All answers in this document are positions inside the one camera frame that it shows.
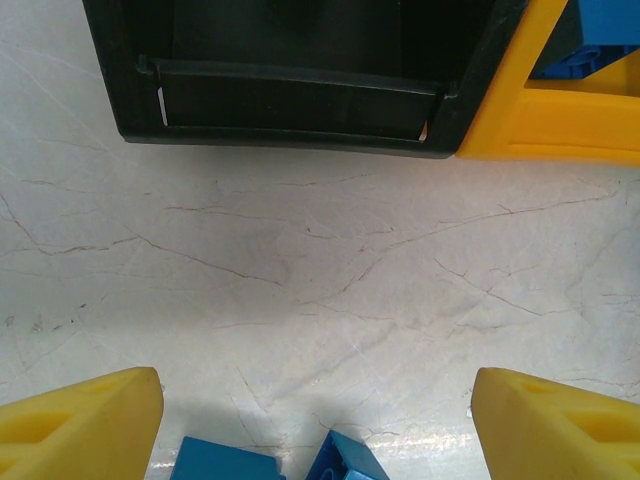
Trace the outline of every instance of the blue toy brick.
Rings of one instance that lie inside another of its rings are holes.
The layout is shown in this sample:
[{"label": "blue toy brick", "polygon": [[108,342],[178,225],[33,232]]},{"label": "blue toy brick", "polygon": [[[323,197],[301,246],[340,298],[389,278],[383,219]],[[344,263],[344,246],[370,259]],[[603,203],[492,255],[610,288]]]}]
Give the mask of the blue toy brick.
[{"label": "blue toy brick", "polygon": [[329,432],[306,480],[389,480],[363,443]]},{"label": "blue toy brick", "polygon": [[532,77],[585,78],[638,48],[639,0],[570,0]]},{"label": "blue toy brick", "polygon": [[273,457],[185,437],[171,480],[286,480]]}]

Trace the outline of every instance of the white marble floor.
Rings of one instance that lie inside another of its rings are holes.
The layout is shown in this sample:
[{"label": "white marble floor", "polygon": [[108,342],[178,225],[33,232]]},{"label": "white marble floor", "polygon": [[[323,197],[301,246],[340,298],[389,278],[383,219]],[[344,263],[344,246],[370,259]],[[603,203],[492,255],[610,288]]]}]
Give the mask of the white marble floor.
[{"label": "white marble floor", "polygon": [[501,366],[640,399],[640,170],[127,145],[80,0],[0,3],[0,403],[150,365],[185,434],[304,478],[487,479]]}]

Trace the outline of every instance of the yellow plastic frame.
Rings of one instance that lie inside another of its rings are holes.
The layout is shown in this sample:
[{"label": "yellow plastic frame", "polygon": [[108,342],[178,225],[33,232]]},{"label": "yellow plastic frame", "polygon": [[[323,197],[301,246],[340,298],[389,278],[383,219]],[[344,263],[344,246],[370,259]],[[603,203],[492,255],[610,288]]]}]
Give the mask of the yellow plastic frame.
[{"label": "yellow plastic frame", "polygon": [[567,1],[530,1],[459,156],[640,166],[640,52],[585,80],[528,80]]}]

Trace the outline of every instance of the black plastic bin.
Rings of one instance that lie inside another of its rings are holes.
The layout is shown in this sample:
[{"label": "black plastic bin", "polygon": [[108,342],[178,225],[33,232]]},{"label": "black plastic bin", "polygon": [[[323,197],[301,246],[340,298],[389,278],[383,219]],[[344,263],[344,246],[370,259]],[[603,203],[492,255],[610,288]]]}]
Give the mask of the black plastic bin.
[{"label": "black plastic bin", "polygon": [[84,0],[121,134],[454,153],[526,0]]}]

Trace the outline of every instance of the blue plastic block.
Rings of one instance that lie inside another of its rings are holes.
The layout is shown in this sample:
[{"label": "blue plastic block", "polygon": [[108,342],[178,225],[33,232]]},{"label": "blue plastic block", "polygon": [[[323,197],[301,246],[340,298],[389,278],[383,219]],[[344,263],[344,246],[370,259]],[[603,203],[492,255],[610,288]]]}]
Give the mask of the blue plastic block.
[{"label": "blue plastic block", "polygon": [[534,78],[585,78],[640,48],[640,1],[570,0],[550,44],[560,56]]},{"label": "blue plastic block", "polygon": [[329,432],[307,480],[389,480],[366,445]]},{"label": "blue plastic block", "polygon": [[185,437],[171,480],[286,480],[273,457]]}]

